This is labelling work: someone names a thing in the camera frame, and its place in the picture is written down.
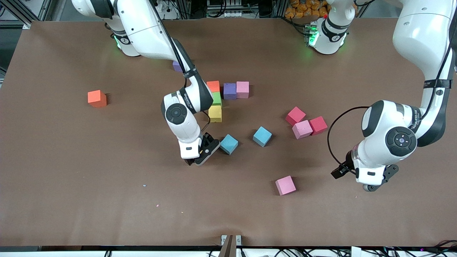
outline pink cube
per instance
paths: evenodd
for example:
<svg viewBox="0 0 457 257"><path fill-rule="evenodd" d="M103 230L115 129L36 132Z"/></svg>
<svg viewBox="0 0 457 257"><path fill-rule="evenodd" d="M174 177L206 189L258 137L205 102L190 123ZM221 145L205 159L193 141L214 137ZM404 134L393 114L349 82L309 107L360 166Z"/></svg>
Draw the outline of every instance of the pink cube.
<svg viewBox="0 0 457 257"><path fill-rule="evenodd" d="M236 98L249 98L249 82L237 81L236 82Z"/></svg>
<svg viewBox="0 0 457 257"><path fill-rule="evenodd" d="M313 129L311 128L311 125L309 125L309 121L304 120L302 122L295 123L292 127L292 131L295 134L295 137L300 139L311 135Z"/></svg>
<svg viewBox="0 0 457 257"><path fill-rule="evenodd" d="M327 124L322 116L310 120L309 125L311 125L311 128L313 129L313 132L311 133L312 136L320 134L327 129Z"/></svg>
<svg viewBox="0 0 457 257"><path fill-rule="evenodd" d="M296 106L289 112L286 120L293 126L295 123L301 122L305 116L306 114Z"/></svg>
<svg viewBox="0 0 457 257"><path fill-rule="evenodd" d="M285 195L296 190L291 176L276 180L276 186L278 187L279 195Z"/></svg>

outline table surface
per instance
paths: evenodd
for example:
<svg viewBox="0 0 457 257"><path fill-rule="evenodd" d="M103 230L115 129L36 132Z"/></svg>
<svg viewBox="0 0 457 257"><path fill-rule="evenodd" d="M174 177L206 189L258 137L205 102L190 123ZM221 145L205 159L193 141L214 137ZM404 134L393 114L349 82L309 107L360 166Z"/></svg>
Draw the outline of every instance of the table surface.
<svg viewBox="0 0 457 257"><path fill-rule="evenodd" d="M252 97L223 101L223 122L207 129L231 134L238 148L189 167L159 107L183 84L171 61L123 55L101 22L34 22L0 90L0 244L212 245L237 234L252 246L427 246L456 238L452 95L443 138L398 163L374 193L351 174L330 175L325 134L296 140L284 120L294 106L330 124L379 99L419 105L423 75L395 51L395 23L356 19L340 51L324 56L282 20L166 22L202 78L251 84ZM107 107L87 104L97 89L109 94ZM362 140L362 114L332 130L340 159ZM251 139L260 126L274 135L265 148ZM279 196L274 181L288 175L297 191Z"/></svg>

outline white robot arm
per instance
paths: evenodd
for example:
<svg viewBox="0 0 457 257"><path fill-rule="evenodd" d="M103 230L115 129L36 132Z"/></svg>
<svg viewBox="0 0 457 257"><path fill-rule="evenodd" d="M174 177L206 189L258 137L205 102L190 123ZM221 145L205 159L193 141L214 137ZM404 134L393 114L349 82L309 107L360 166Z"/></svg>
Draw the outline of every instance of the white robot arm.
<svg viewBox="0 0 457 257"><path fill-rule="evenodd" d="M369 192L375 191L398 171L394 163L411 155L417 146L430 145L439 140L446 126L446 105L455 64L451 44L455 41L456 0L401 2L403 10L393 34L393 44L398 53L418 66L424 74L421 107L386 100L371 105L365 111L361 124L365 139L332 172L335 178L339 178L354 169L356 181L364 184L364 189ZM335 13L338 13L338 9L332 10L329 18ZM347 28L348 20L341 25ZM332 22L321 24L325 27ZM331 42L324 32L314 45L318 51L324 49L325 54L336 51L339 46L338 42Z"/></svg>
<svg viewBox="0 0 457 257"><path fill-rule="evenodd" d="M194 114L213 103L213 95L199 75L183 46L164 28L157 10L148 0L72 0L85 16L102 18L110 27L119 48L128 56L177 61L190 86L168 94L161 111L178 139L181 158L190 165L203 164L219 147L208 133L202 135Z"/></svg>

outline toy block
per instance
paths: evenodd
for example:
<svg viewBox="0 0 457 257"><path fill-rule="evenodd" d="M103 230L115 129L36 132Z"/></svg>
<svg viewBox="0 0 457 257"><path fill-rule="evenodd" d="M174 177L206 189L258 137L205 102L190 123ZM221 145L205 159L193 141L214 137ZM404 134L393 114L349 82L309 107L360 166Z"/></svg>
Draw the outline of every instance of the toy block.
<svg viewBox="0 0 457 257"><path fill-rule="evenodd" d="M95 108L106 106L106 95L101 90L95 90L87 93L87 102Z"/></svg>
<svg viewBox="0 0 457 257"><path fill-rule="evenodd" d="M279 195L285 195L296 190L291 176L276 180L276 187L278 188Z"/></svg>
<svg viewBox="0 0 457 257"><path fill-rule="evenodd" d="M213 105L222 106L221 92L213 92Z"/></svg>
<svg viewBox="0 0 457 257"><path fill-rule="evenodd" d="M179 63L177 61L173 61L173 68L175 71L182 72L181 66L179 66Z"/></svg>
<svg viewBox="0 0 457 257"><path fill-rule="evenodd" d="M228 155L231 155L235 148L238 146L238 140L234 139L231 135L227 134L221 141L220 148L224 150Z"/></svg>
<svg viewBox="0 0 457 257"><path fill-rule="evenodd" d="M236 82L236 98L249 98L249 82Z"/></svg>
<svg viewBox="0 0 457 257"><path fill-rule="evenodd" d="M311 128L313 129L313 132L311 133L312 136L320 134L327 129L327 124L322 116L310 120L309 125L311 125Z"/></svg>
<svg viewBox="0 0 457 257"><path fill-rule="evenodd" d="M309 121L304 120L295 123L295 125L292 127L292 131L295 134L295 138L300 139L311 135L313 129L311 128L311 125L309 125Z"/></svg>
<svg viewBox="0 0 457 257"><path fill-rule="evenodd" d="M236 99L236 84L224 83L224 100Z"/></svg>
<svg viewBox="0 0 457 257"><path fill-rule="evenodd" d="M289 112L286 121L293 126L295 123L301 122L305 116L306 114L296 106Z"/></svg>
<svg viewBox="0 0 457 257"><path fill-rule="evenodd" d="M220 105L211 105L208 110L208 116L211 122L222 122L222 107Z"/></svg>
<svg viewBox="0 0 457 257"><path fill-rule="evenodd" d="M260 127L254 134L253 140L261 147L264 147L270 140L271 135L270 131L266 130L264 127Z"/></svg>
<svg viewBox="0 0 457 257"><path fill-rule="evenodd" d="M221 86L219 84L219 81L208 81L206 82L206 85L209 87L209 90L211 92L220 92L221 91Z"/></svg>

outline light blue cube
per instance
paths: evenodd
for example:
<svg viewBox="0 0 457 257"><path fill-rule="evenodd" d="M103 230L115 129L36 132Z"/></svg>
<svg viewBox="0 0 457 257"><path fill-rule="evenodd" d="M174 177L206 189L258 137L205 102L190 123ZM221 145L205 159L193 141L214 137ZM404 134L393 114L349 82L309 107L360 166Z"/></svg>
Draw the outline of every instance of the light blue cube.
<svg viewBox="0 0 457 257"><path fill-rule="evenodd" d="M260 127L259 130L257 130L257 132L254 134L253 140L256 143L258 143L261 147L264 147L266 143L268 143L268 141L270 140L271 135L272 134L264 127Z"/></svg>
<svg viewBox="0 0 457 257"><path fill-rule="evenodd" d="M224 150L228 155L231 155L238 146L238 140L234 139L231 135L227 134L225 138L221 141L220 148Z"/></svg>

